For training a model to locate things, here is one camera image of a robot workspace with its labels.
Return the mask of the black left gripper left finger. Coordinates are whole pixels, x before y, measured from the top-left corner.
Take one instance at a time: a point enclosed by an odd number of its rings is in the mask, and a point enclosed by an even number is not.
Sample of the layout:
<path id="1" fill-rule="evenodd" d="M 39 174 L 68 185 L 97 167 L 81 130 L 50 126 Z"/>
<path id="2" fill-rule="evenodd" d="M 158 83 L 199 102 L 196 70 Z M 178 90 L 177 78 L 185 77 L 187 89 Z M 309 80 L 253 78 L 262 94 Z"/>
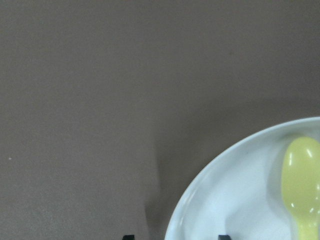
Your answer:
<path id="1" fill-rule="evenodd" d="M 124 235 L 122 237 L 122 240 L 135 240 L 135 235 L 134 234 Z"/>

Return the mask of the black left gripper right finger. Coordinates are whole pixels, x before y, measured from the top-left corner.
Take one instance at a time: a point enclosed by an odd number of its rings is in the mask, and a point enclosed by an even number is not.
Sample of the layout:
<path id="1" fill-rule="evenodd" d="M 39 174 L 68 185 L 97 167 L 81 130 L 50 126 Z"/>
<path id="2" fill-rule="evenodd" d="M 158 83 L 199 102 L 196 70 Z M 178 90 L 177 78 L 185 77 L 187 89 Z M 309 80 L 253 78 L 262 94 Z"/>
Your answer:
<path id="1" fill-rule="evenodd" d="M 231 240 L 231 237 L 229 235 L 219 235 L 218 240 Z"/>

